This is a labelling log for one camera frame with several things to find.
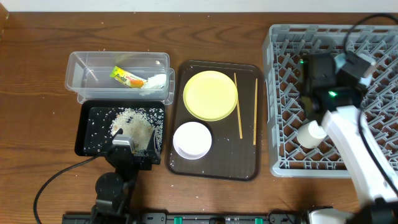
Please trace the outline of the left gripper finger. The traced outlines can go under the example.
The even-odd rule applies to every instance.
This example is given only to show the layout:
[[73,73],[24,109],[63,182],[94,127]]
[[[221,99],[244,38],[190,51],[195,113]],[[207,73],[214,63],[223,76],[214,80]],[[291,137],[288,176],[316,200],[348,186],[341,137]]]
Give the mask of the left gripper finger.
[[147,145],[146,153],[149,157],[160,157],[156,130],[152,132],[149,143]]
[[111,138],[113,145],[122,145],[124,141],[123,130],[119,128]]

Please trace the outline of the pink white bowl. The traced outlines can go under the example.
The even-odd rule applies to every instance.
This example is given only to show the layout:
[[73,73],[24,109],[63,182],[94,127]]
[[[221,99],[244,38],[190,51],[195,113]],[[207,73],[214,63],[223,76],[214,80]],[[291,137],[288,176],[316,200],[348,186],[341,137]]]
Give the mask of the pink white bowl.
[[192,121],[177,128],[172,142],[179,156],[188,160],[196,160],[209,152],[212,135],[204,124]]

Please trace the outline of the white cup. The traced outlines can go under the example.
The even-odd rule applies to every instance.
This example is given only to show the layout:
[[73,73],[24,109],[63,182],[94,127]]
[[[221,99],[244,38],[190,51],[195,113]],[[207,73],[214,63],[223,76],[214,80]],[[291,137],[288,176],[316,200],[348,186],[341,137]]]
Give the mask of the white cup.
[[326,137],[326,132],[316,121],[304,124],[297,131],[298,143],[308,149],[316,148]]

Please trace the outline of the green orange snack wrapper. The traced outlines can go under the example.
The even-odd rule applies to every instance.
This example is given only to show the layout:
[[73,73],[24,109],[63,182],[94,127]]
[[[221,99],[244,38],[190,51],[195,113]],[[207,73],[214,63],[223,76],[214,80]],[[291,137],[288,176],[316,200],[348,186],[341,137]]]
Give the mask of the green orange snack wrapper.
[[110,77],[129,88],[142,88],[147,80],[115,66]]

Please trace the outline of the white tissue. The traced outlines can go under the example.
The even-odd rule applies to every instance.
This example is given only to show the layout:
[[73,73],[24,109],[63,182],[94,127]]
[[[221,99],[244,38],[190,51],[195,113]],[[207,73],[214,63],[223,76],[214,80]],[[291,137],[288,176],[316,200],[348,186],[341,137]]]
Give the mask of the white tissue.
[[166,84],[166,78],[166,74],[156,74],[153,77],[149,77],[141,88],[146,90],[162,89]]

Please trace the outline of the yellow round plate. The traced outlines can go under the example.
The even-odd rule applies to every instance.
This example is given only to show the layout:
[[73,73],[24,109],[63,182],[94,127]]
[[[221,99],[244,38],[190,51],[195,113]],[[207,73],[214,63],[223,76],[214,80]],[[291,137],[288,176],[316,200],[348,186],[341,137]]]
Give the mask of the yellow round plate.
[[191,115],[203,121],[219,121],[238,104],[238,90],[227,75],[214,70],[192,76],[183,88],[183,102]]

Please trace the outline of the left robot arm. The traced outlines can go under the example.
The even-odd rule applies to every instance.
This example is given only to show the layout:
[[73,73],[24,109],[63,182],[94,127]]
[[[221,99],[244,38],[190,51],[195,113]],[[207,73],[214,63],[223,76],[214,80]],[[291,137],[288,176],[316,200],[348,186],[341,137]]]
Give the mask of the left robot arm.
[[136,186],[138,172],[151,170],[152,166],[160,164],[157,153],[156,133],[152,132],[146,150],[146,155],[133,152],[134,140],[123,134],[119,129],[111,138],[111,142],[101,151],[106,161],[114,168],[96,181],[96,201],[91,209],[90,223],[139,223],[140,218],[130,212],[132,193]]

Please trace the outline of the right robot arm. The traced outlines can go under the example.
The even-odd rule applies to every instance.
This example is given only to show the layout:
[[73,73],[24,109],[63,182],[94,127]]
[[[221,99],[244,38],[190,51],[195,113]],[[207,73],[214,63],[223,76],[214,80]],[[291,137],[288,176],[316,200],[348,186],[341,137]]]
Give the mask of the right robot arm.
[[356,213],[318,208],[308,223],[397,223],[397,174],[369,129],[360,106],[377,62],[347,52],[303,55],[300,105],[333,141],[360,203]]

